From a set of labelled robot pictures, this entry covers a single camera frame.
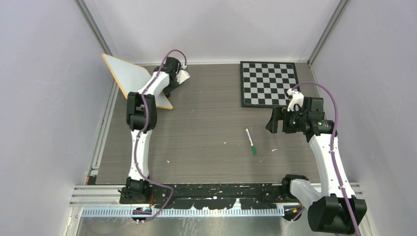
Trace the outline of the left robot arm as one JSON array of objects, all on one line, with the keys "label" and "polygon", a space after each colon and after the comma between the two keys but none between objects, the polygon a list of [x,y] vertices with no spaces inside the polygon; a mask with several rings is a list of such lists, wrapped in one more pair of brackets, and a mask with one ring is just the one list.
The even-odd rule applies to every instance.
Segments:
[{"label": "left robot arm", "polygon": [[185,69],[177,58],[166,56],[152,73],[139,67],[134,83],[121,87],[127,99],[126,123],[132,136],[131,167],[120,190],[124,204],[144,204],[150,199],[149,147],[157,124],[157,109],[173,109],[168,96],[189,78]]}]

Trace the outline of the yellow framed whiteboard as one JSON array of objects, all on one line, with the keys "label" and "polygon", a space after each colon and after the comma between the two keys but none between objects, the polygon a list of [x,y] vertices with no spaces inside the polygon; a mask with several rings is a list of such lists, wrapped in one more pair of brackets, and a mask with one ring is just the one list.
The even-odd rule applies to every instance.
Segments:
[{"label": "yellow framed whiteboard", "polygon": [[150,74],[141,66],[108,54],[102,54],[102,58],[125,97],[130,92],[144,93],[145,95],[151,94],[155,96],[155,102],[158,108],[173,109],[173,105],[163,94],[163,89],[170,82],[169,74],[165,72],[153,72],[153,74]]}]

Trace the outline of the green whiteboard marker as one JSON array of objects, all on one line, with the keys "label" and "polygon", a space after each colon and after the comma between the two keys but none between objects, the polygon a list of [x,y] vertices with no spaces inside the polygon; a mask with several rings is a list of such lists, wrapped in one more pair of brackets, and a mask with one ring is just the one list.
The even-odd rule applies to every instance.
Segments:
[{"label": "green whiteboard marker", "polygon": [[247,137],[248,137],[248,140],[249,140],[249,142],[250,142],[252,153],[253,153],[254,155],[256,155],[256,154],[257,154],[257,151],[256,151],[256,148],[255,148],[255,146],[254,146],[254,143],[253,143],[253,140],[252,140],[252,138],[251,138],[251,135],[250,135],[250,132],[249,132],[248,128],[246,128],[246,129],[245,129],[245,132],[246,132]]}]

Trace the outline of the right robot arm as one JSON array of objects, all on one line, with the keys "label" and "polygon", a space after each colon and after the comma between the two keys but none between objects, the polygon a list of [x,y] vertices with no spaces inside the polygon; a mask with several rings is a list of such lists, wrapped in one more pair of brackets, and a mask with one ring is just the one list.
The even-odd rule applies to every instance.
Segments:
[{"label": "right robot arm", "polygon": [[306,137],[321,181],[321,189],[316,190],[306,176],[287,174],[282,179],[281,197],[302,204],[314,232],[358,235],[367,205],[356,196],[343,172],[336,124],[326,119],[323,99],[305,97],[288,107],[274,107],[266,130],[277,133],[280,120],[283,133],[300,132]]}]

